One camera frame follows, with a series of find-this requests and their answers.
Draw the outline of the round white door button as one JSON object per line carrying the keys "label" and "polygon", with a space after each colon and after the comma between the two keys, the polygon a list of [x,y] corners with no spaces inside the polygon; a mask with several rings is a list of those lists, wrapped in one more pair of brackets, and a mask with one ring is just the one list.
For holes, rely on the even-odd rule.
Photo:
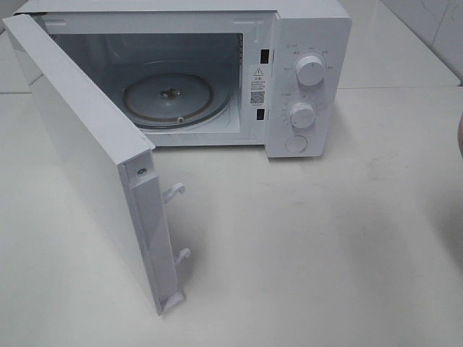
{"label": "round white door button", "polygon": [[292,136],[285,142],[285,147],[291,153],[303,153],[307,148],[307,139],[302,135]]}

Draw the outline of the white timer knob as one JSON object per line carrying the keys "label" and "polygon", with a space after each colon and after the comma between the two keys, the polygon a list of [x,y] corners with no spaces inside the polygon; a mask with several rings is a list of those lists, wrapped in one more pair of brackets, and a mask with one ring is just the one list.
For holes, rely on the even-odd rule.
{"label": "white timer knob", "polygon": [[314,123],[316,112],[310,103],[300,102],[290,108],[289,115],[294,128],[306,129]]}

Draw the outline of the white microwave door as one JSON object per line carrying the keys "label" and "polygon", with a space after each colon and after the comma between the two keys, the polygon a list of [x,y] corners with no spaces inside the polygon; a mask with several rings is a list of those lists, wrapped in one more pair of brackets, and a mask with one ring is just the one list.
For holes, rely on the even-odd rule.
{"label": "white microwave door", "polygon": [[183,300],[153,143],[27,14],[7,35],[64,170],[158,314]]}

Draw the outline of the pink round plate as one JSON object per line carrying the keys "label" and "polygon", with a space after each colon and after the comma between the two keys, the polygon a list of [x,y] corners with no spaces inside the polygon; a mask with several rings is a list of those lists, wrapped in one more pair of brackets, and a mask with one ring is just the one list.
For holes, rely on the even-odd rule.
{"label": "pink round plate", "polygon": [[463,115],[461,116],[457,128],[457,142],[459,147],[459,152],[463,156]]}

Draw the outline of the glass microwave turntable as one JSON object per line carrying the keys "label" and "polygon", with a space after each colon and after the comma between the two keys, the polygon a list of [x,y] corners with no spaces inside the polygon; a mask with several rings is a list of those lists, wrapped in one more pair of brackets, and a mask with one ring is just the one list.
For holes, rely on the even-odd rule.
{"label": "glass microwave turntable", "polygon": [[232,90],[195,74],[152,74],[125,88],[123,104],[145,129],[176,129],[206,121],[226,108]]}

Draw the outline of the white microwave oven body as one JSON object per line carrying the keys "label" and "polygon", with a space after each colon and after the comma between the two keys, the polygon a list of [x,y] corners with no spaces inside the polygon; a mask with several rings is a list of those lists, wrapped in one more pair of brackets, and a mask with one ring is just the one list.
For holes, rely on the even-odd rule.
{"label": "white microwave oven body", "polygon": [[[261,145],[270,158],[323,153],[352,26],[337,1],[28,1],[11,17],[33,17],[154,147]],[[324,78],[306,87],[295,64],[315,52]],[[226,108],[176,129],[137,126],[123,104],[125,88],[163,73],[195,74],[227,84]],[[290,108],[310,103],[306,129]],[[307,139],[303,153],[285,142]]]}

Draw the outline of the upper white power knob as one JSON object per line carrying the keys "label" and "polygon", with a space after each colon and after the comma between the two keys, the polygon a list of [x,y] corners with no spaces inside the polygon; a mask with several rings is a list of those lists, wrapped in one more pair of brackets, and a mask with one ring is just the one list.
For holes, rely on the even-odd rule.
{"label": "upper white power knob", "polygon": [[320,54],[310,52],[296,61],[295,71],[298,82],[306,87],[311,87],[323,80],[326,62]]}

